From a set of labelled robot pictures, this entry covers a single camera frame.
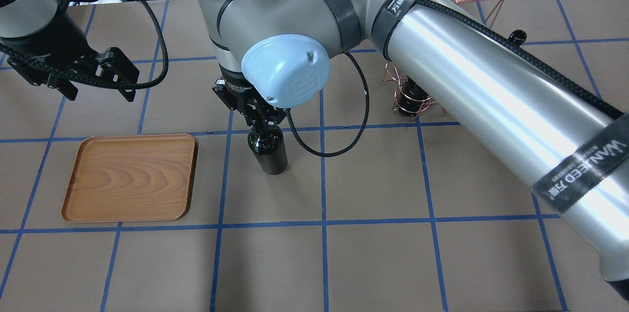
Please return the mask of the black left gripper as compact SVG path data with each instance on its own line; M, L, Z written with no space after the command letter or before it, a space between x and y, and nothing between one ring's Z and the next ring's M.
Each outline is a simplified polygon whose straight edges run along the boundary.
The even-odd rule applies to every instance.
M81 55L65 66L54 65L46 57L32 57L11 50L10 66L30 85L56 89L70 101L76 99L78 90L61 72L81 77L79 83L83 85L94 85L94 82L136 85L140 73L118 47L108 48L103 53Z

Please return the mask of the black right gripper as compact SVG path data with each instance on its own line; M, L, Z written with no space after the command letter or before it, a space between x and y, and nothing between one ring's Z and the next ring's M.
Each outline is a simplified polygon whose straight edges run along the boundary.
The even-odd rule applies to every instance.
M218 79L212 89L227 108L243 115L247 126L269 128L286 117L284 109L269 104L245 79Z

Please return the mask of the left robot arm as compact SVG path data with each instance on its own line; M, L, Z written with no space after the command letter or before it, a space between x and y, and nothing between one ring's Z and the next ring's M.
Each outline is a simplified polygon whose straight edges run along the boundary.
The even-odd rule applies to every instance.
M99 53L88 45L85 32L66 10L72 1L1 0L1 44L18 52L7 63L31 85L58 90L70 101L77 88L59 70L88 81L135 85L139 70L117 47Z

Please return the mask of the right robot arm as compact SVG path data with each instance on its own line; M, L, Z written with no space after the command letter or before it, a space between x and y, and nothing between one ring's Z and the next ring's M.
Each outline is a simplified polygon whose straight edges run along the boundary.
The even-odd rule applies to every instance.
M279 109L365 39L598 252L628 298L628 115L449 0L198 0L232 92Z

